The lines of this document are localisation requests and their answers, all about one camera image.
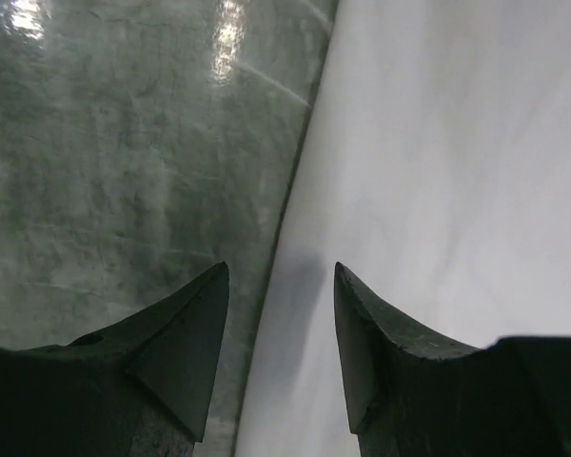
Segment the white backdrop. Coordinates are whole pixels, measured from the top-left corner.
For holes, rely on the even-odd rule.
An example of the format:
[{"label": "white backdrop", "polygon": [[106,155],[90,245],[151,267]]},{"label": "white backdrop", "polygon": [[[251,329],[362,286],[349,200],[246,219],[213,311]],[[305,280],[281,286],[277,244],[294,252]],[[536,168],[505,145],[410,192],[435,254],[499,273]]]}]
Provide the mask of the white backdrop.
[{"label": "white backdrop", "polygon": [[571,334],[571,1],[341,0],[237,457],[356,457],[342,261],[466,343]]}]

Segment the white wall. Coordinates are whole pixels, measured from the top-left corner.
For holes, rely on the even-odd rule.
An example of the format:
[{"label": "white wall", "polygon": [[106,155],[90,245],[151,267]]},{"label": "white wall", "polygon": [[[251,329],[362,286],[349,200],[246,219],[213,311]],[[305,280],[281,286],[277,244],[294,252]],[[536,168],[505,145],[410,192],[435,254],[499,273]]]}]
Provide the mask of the white wall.
[{"label": "white wall", "polygon": [[571,1],[341,0],[238,457],[359,455],[336,261],[472,345],[571,334]]}]

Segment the gray polished floor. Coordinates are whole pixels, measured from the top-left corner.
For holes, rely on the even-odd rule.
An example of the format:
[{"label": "gray polished floor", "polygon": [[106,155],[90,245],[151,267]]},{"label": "gray polished floor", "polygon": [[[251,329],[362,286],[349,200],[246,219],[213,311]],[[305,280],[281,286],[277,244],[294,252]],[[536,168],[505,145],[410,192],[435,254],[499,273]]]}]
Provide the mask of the gray polished floor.
[{"label": "gray polished floor", "polygon": [[336,0],[0,0],[0,346],[66,344],[226,260],[196,455],[233,447]]}]

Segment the concrete floor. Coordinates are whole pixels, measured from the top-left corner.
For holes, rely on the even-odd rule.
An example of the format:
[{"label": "concrete floor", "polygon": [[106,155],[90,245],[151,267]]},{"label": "concrete floor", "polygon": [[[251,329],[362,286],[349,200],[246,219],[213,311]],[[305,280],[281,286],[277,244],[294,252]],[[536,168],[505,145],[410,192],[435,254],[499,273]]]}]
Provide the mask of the concrete floor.
[{"label": "concrete floor", "polygon": [[336,0],[0,0],[0,346],[231,268],[206,441],[233,450]]}]

